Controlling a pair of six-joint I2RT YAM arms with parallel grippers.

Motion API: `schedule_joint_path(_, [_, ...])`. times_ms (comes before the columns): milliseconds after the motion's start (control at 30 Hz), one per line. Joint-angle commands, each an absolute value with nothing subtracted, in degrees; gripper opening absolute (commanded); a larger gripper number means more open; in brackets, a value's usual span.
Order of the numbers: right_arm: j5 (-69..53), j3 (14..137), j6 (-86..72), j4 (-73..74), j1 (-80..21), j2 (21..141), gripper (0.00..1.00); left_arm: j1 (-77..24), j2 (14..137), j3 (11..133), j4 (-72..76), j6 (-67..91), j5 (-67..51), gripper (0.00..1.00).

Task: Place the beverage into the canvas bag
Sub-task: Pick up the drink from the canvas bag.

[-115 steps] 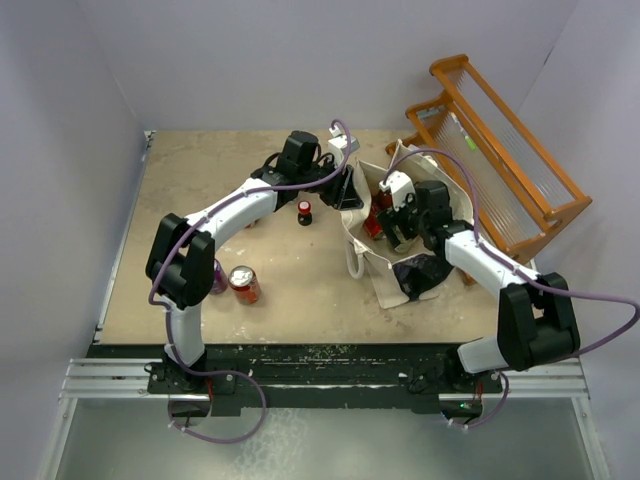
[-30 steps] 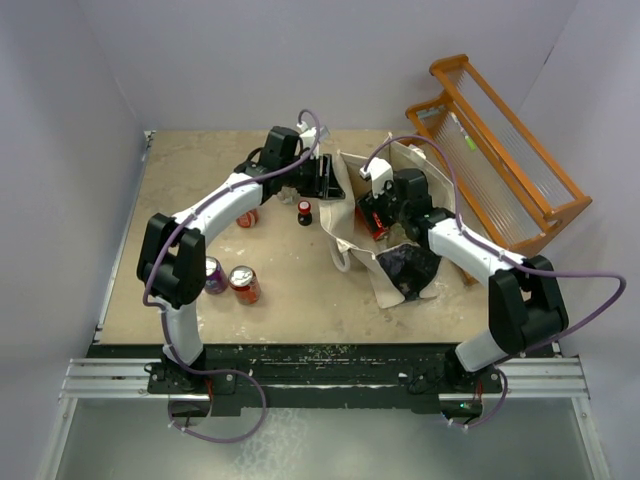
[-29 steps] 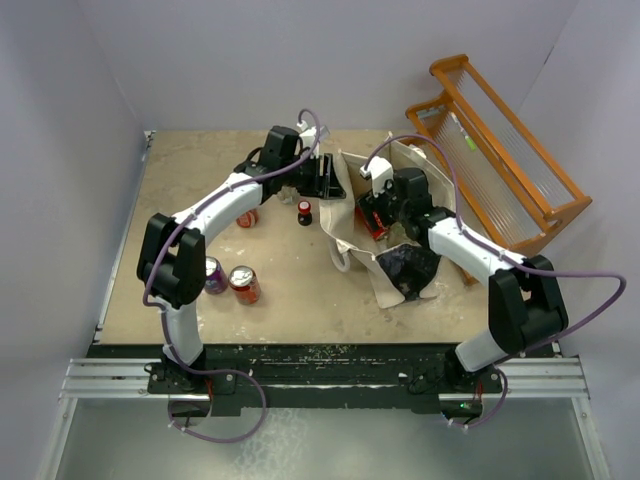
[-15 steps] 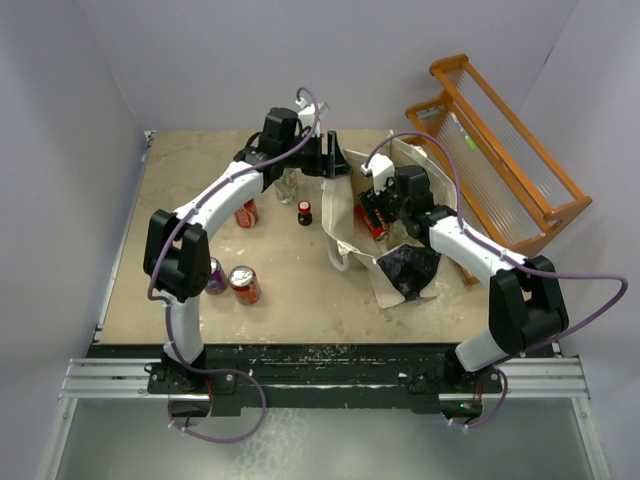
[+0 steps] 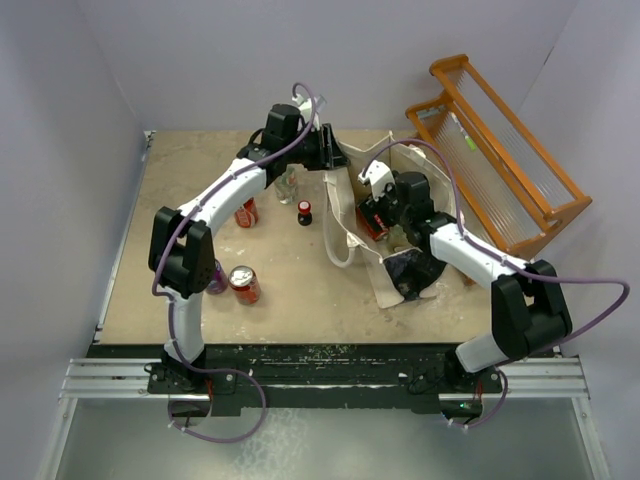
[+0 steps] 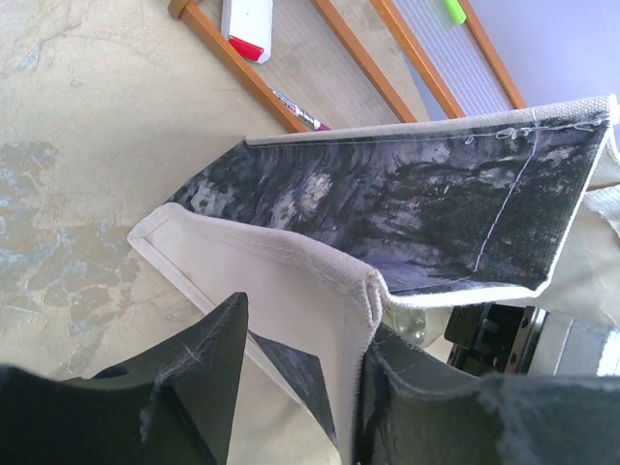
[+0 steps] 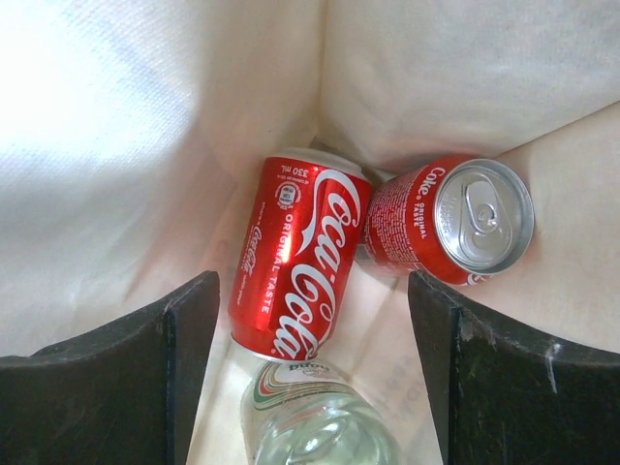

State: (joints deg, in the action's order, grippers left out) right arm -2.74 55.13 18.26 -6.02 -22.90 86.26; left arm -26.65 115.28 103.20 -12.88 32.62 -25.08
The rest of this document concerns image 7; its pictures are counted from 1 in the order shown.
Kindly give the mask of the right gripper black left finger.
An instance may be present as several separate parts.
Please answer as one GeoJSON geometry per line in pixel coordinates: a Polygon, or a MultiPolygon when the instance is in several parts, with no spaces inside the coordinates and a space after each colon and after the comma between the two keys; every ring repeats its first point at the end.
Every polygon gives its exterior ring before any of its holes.
{"type": "Polygon", "coordinates": [[[156,302],[1,360],[5,464],[183,464],[218,319],[207,271],[156,302]]]}

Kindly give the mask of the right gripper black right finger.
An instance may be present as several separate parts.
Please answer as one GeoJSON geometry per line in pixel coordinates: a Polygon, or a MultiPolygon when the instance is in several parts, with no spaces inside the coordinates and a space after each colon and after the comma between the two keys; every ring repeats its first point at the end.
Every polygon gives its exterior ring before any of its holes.
{"type": "Polygon", "coordinates": [[[424,272],[408,300],[446,464],[616,464],[619,356],[540,331],[424,272]]]}

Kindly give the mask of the clear green-capped glass bottle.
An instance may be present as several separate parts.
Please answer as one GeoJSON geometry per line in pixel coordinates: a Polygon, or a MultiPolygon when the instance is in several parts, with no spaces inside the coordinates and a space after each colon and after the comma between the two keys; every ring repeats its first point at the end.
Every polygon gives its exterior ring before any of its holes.
{"type": "Polygon", "coordinates": [[[241,401],[251,464],[404,462],[380,414],[324,360],[261,365],[241,401]]]}

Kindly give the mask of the red cola can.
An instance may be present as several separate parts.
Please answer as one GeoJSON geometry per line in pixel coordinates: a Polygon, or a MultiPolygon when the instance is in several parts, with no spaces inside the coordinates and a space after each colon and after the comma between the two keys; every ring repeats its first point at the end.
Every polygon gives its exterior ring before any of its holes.
{"type": "Polygon", "coordinates": [[[359,165],[287,148],[263,162],[229,317],[257,357],[314,358],[331,337],[373,187],[359,165]]]}

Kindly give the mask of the cream canvas tote bag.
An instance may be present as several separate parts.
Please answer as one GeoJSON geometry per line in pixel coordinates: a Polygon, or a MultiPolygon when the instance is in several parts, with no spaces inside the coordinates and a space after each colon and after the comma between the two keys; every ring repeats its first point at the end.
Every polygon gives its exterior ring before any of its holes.
{"type": "MultiPolygon", "coordinates": [[[[188,458],[246,464],[261,361],[226,307],[263,159],[313,147],[373,179],[454,152],[527,183],[536,229],[455,290],[619,356],[615,1],[5,1],[1,360],[220,282],[188,458]]],[[[408,278],[355,267],[321,357],[407,464],[443,464],[408,278]]]]}

